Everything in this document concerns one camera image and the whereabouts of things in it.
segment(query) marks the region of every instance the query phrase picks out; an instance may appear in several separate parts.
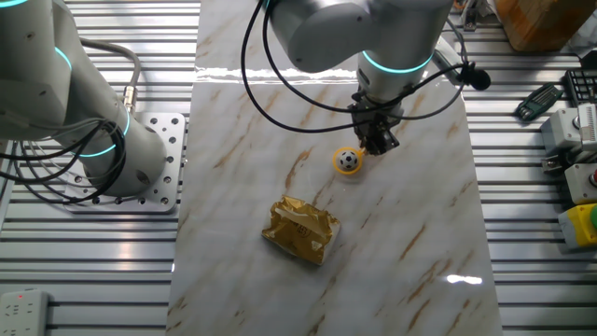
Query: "crumpled foil bag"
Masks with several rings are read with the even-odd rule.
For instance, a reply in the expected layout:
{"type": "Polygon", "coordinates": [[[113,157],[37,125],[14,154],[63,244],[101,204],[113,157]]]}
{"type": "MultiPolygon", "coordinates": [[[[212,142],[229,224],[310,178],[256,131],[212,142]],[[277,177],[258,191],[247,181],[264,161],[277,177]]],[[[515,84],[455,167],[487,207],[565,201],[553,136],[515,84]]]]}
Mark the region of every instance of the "crumpled foil bag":
{"type": "Polygon", "coordinates": [[[340,232],[340,222],[325,210],[283,196],[271,206],[261,234],[286,252],[322,265],[340,232]]]}

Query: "yellow base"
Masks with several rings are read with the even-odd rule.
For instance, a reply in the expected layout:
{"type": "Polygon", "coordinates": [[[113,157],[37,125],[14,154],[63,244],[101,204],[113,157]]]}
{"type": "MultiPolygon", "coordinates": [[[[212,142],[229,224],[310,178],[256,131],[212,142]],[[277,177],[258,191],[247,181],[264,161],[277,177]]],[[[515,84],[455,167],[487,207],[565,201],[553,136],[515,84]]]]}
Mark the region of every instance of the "yellow base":
{"type": "Polygon", "coordinates": [[[590,221],[590,211],[597,204],[574,207],[566,212],[576,229],[576,242],[579,247],[597,246],[597,229],[590,221]]]}
{"type": "Polygon", "coordinates": [[[354,175],[354,174],[358,173],[358,171],[360,171],[361,168],[363,167],[363,154],[365,154],[365,150],[363,148],[354,149],[352,147],[342,147],[342,148],[336,150],[336,153],[334,153],[334,158],[332,159],[332,163],[334,164],[334,169],[336,169],[336,171],[342,175],[354,175]],[[343,170],[340,169],[340,167],[336,163],[336,157],[338,156],[338,154],[340,154],[340,152],[345,151],[345,150],[353,151],[354,153],[356,153],[356,156],[358,156],[358,165],[356,166],[356,168],[354,168],[354,170],[352,170],[350,172],[344,172],[343,170]]]}

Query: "yellow block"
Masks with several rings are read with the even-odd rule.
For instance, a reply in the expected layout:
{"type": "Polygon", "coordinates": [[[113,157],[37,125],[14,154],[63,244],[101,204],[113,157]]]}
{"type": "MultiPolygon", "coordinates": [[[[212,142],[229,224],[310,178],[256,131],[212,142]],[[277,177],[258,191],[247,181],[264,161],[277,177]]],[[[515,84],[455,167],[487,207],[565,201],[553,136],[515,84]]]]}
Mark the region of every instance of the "yellow block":
{"type": "Polygon", "coordinates": [[[566,212],[575,226],[576,242],[580,247],[597,245],[597,229],[590,220],[590,212],[595,206],[597,204],[579,205],[566,212]]]}

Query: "teal light ring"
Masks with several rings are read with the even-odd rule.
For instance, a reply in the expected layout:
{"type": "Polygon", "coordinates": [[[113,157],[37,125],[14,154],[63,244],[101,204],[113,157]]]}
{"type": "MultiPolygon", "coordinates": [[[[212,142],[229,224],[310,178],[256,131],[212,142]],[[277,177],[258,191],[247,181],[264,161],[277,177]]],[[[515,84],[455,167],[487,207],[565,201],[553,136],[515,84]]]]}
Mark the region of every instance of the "teal light ring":
{"type": "Polygon", "coordinates": [[[423,64],[421,64],[419,66],[415,66],[415,67],[413,67],[411,69],[390,69],[388,67],[385,67],[385,66],[383,66],[383,65],[381,65],[381,64],[373,61],[373,59],[371,59],[369,57],[369,55],[367,55],[367,53],[365,51],[363,51],[363,56],[365,56],[365,58],[367,59],[367,61],[369,61],[373,66],[375,66],[376,68],[378,68],[378,69],[380,69],[380,70],[382,70],[384,72],[390,73],[390,74],[409,74],[411,72],[415,72],[417,70],[421,70],[426,65],[428,65],[429,62],[431,62],[431,59],[433,58],[433,54],[431,54],[431,56],[429,57],[429,59],[427,61],[425,61],[425,62],[423,62],[423,64]]]}
{"type": "Polygon", "coordinates": [[[59,55],[61,55],[64,58],[64,60],[68,64],[68,67],[71,68],[71,71],[73,71],[73,65],[71,65],[71,62],[68,60],[68,57],[66,57],[66,55],[64,55],[62,50],[58,49],[58,47],[54,47],[54,48],[56,49],[56,53],[58,53],[59,55]]]}
{"type": "Polygon", "coordinates": [[[11,1],[0,2],[0,8],[13,7],[13,6],[20,5],[20,4],[23,4],[26,2],[27,2],[27,0],[11,0],[11,1]]]}
{"type": "MultiPolygon", "coordinates": [[[[122,134],[123,136],[127,136],[127,132],[129,131],[129,126],[131,126],[131,114],[127,112],[127,127],[124,129],[124,133],[122,134]]],[[[99,153],[95,153],[95,154],[81,154],[81,155],[79,155],[79,158],[95,158],[95,157],[99,157],[101,155],[104,155],[105,153],[108,153],[110,150],[112,150],[114,148],[116,148],[116,145],[112,145],[108,149],[102,150],[99,153]]]]}

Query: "mounting plate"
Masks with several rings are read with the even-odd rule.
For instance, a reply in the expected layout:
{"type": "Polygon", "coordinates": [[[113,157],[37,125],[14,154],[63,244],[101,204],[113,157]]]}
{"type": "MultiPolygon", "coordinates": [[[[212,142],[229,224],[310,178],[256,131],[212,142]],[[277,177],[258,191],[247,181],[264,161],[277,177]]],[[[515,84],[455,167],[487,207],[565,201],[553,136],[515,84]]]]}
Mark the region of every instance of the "mounting plate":
{"type": "MultiPolygon", "coordinates": [[[[161,137],[166,146],[166,165],[158,180],[144,193],[129,197],[117,198],[100,196],[99,200],[89,200],[80,204],[65,205],[64,208],[74,214],[165,214],[176,207],[178,181],[180,180],[181,160],[183,154],[183,139],[185,137],[186,120],[179,113],[137,113],[137,120],[152,128],[161,137]],[[175,137],[179,141],[171,143],[169,139],[175,137]]],[[[85,186],[89,181],[76,178],[85,176],[83,164],[77,162],[70,170],[74,174],[68,175],[68,181],[85,186]]],[[[77,188],[66,186],[66,195],[83,198],[95,191],[94,188],[77,188]]]]}

